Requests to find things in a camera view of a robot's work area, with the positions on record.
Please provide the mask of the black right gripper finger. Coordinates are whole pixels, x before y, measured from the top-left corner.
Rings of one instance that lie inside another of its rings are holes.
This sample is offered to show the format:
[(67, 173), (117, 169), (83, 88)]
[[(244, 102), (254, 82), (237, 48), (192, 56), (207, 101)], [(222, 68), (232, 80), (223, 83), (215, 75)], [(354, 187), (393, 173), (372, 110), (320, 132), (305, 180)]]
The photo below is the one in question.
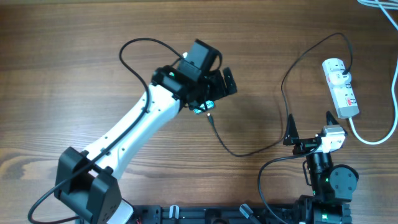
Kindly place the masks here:
[(339, 122), (335, 119), (330, 111), (326, 112), (326, 124), (329, 125), (339, 125)]
[(293, 114), (289, 114), (284, 134), (284, 144), (297, 144), (299, 142), (299, 134), (295, 125)]

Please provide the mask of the blue Galaxy smartphone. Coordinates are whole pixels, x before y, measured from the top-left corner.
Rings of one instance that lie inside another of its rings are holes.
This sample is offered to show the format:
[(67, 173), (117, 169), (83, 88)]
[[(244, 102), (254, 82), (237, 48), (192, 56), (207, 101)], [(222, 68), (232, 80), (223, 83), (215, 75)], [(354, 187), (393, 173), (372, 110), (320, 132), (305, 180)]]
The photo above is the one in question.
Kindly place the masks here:
[(205, 103), (201, 104), (199, 107), (194, 108), (193, 112), (195, 114), (202, 114), (204, 112), (207, 112), (208, 110), (212, 110), (214, 107), (214, 101), (208, 100)]

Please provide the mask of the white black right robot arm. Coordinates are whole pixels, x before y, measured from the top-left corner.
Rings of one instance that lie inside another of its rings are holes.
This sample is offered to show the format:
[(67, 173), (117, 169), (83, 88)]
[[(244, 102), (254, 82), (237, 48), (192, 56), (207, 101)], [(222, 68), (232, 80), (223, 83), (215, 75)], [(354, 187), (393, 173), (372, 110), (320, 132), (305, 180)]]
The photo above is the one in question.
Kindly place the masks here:
[(359, 180), (358, 172), (344, 164), (334, 165), (331, 153), (343, 147), (348, 133), (328, 111), (326, 126), (313, 138), (300, 138), (294, 117), (288, 115), (283, 144), (293, 146), (313, 195), (302, 195), (292, 207), (293, 223), (351, 223), (349, 203)]

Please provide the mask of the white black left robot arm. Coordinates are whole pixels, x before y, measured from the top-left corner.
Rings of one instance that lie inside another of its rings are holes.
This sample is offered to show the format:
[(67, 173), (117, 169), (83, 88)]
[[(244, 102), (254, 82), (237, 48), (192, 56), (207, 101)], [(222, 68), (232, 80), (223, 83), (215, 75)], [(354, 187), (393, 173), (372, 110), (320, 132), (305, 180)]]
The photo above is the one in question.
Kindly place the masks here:
[(118, 180), (140, 148), (183, 108), (202, 113), (237, 92), (229, 68), (213, 68), (222, 54), (196, 40), (188, 54), (157, 68), (140, 100), (101, 138), (81, 152), (68, 147), (58, 160), (54, 196), (76, 223), (127, 223), (134, 209)]

